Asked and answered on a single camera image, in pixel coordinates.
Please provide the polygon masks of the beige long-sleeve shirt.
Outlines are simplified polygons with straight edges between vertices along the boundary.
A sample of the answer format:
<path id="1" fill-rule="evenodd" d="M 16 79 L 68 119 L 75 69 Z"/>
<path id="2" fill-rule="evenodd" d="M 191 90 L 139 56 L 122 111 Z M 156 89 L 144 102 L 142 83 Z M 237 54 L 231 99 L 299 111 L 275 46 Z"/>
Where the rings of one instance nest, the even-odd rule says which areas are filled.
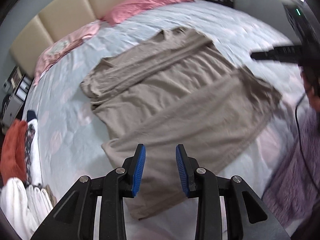
<path id="1" fill-rule="evenodd" d="M 178 144 L 219 173 L 257 138 L 281 100 L 270 83 L 235 67 L 209 37 L 186 27 L 102 58 L 80 88 L 107 127 L 102 147 L 114 167 L 145 145 L 140 191 L 126 201 L 135 219 L 184 201 Z"/>

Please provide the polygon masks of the white folded garment stack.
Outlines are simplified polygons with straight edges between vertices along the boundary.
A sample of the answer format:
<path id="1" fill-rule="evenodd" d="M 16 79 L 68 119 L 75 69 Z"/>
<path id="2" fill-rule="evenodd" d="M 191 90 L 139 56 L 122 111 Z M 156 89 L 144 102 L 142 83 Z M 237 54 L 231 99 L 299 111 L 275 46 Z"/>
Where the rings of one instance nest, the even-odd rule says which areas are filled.
<path id="1" fill-rule="evenodd" d="M 39 124 L 38 124 L 38 119 L 34 110 L 27 111 L 27 125 L 29 126 L 30 124 L 33 124 L 35 128 L 35 136 L 31 146 L 32 157 L 33 157 L 32 170 L 31 170 L 31 175 L 32 175 L 31 185 L 41 186 L 43 182 L 42 182 L 40 150 L 39 150 L 39 142 L 38 142 Z"/>

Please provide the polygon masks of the purple fuzzy sleeve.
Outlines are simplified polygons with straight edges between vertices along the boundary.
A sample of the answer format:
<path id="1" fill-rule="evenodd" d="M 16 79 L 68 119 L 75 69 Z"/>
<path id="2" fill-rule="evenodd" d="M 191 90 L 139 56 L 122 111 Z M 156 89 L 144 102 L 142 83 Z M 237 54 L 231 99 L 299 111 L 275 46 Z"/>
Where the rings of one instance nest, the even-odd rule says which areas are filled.
<path id="1" fill-rule="evenodd" d="M 319 131 L 317 113 L 306 112 L 300 125 L 303 155 L 299 141 L 284 158 L 263 194 L 263 202 L 283 227 L 308 216 L 318 200 Z"/>

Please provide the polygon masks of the dark patterned folded garment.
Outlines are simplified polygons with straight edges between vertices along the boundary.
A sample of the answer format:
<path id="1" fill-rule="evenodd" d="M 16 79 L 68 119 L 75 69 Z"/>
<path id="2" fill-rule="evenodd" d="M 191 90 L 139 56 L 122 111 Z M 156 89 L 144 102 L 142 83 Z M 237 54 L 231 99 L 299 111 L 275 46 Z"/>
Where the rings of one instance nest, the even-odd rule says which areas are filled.
<path id="1" fill-rule="evenodd" d="M 25 133 L 25 140 L 24 140 L 24 151 L 25 151 L 25 168 L 26 168 L 26 184 L 30 185 L 32 182 L 32 175 L 31 175 L 31 170 L 32 170 L 32 162 L 33 162 L 33 157 L 32 157 L 32 143 L 33 139 L 35 136 L 35 128 L 33 124 L 30 124 L 27 128 L 27 131 Z"/>

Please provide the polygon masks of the rolled white towels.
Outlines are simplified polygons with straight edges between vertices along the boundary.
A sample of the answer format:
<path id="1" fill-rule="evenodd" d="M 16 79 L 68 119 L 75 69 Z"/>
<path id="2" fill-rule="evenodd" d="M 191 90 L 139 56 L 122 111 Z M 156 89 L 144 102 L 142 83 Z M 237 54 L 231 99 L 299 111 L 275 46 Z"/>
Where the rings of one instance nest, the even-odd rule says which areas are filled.
<path id="1" fill-rule="evenodd" d="M 31 239 L 53 205 L 45 189 L 10 178 L 1 189 L 1 209 L 20 238 Z"/>

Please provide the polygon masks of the orange folded garment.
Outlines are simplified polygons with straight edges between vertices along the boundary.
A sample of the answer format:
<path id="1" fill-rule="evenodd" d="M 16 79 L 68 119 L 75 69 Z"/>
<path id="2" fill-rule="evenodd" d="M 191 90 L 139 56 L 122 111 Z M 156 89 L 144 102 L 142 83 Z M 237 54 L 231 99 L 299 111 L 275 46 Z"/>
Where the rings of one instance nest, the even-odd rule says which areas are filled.
<path id="1" fill-rule="evenodd" d="M 6 132 L 1 151 L 1 176 L 6 185 L 10 178 L 26 181 L 25 133 L 27 122 L 15 119 Z"/>

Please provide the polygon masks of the left white nightstand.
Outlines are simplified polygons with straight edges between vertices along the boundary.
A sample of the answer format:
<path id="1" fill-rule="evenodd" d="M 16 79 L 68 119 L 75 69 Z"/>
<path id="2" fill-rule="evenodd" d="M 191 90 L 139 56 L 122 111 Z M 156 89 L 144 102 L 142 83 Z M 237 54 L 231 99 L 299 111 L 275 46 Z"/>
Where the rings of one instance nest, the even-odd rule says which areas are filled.
<path id="1" fill-rule="evenodd" d="M 25 106 L 25 100 L 31 87 L 32 79 L 30 79 L 23 70 L 23 78 L 16 88 L 12 88 L 8 79 L 4 84 L 4 88 L 7 90 L 2 101 L 1 109 L 1 125 L 3 127 L 10 127 L 15 119 L 22 118 L 23 109 Z"/>

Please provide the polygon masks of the light pink satin pillow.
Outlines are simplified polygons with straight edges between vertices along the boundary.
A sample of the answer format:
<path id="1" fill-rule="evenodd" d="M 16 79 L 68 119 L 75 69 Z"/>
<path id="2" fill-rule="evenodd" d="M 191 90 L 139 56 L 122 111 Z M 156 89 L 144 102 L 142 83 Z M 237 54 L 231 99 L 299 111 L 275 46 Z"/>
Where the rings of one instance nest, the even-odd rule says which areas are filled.
<path id="1" fill-rule="evenodd" d="M 44 74 L 71 50 L 82 45 L 86 40 L 94 37 L 100 29 L 100 21 L 84 25 L 78 30 L 56 41 L 45 49 L 38 57 L 34 70 L 34 86 L 37 86 Z"/>

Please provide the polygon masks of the dark pink pillow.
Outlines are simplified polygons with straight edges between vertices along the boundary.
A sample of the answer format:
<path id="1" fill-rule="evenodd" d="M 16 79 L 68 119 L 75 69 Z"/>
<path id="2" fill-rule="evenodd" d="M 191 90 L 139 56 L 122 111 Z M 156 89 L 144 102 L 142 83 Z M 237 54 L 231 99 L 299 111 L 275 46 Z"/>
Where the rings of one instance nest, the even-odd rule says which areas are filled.
<path id="1" fill-rule="evenodd" d="M 109 10 L 101 20 L 114 26 L 144 11 L 183 2 L 195 2 L 195 0 L 125 0 Z"/>

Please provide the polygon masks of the cream padded headboard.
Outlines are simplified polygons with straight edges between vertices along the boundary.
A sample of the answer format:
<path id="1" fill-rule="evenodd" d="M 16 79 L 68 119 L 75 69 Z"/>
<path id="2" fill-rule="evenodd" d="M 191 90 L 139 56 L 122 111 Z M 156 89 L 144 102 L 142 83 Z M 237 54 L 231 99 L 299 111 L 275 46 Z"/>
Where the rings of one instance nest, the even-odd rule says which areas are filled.
<path id="1" fill-rule="evenodd" d="M 36 61 L 54 42 L 80 27 L 101 19 L 125 0 L 53 0 L 23 28 L 10 53 L 29 77 L 34 77 Z"/>

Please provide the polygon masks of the picture frame on nightstand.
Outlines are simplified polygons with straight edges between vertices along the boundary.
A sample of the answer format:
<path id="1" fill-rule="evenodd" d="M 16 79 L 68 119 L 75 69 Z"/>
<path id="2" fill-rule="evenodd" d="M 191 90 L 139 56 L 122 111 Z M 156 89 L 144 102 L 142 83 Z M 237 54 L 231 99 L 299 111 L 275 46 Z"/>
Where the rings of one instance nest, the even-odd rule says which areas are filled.
<path id="1" fill-rule="evenodd" d="M 19 66 L 15 66 L 13 71 L 11 72 L 8 81 L 11 84 L 11 87 L 14 89 L 20 83 L 20 80 L 23 78 L 23 72 L 20 70 Z"/>

